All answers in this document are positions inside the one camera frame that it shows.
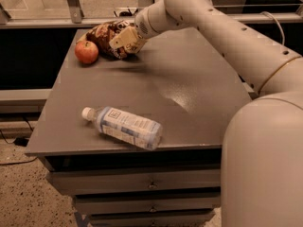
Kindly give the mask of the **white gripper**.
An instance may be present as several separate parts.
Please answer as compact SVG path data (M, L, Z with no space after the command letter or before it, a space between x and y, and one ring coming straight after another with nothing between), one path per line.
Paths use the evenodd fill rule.
M138 53L147 42L145 39L150 39L158 35L150 24L148 8L144 8L136 14L134 25L136 29L132 26L127 26L115 35L109 42L109 45L113 49L124 47L127 53ZM137 31L143 38L137 37Z

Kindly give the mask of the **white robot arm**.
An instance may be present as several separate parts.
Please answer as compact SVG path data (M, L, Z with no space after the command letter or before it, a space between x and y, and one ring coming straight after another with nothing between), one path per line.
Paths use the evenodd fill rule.
M258 94L224 134L222 227L303 227L303 58L211 0L160 0L110 46L129 47L183 26L196 28Z

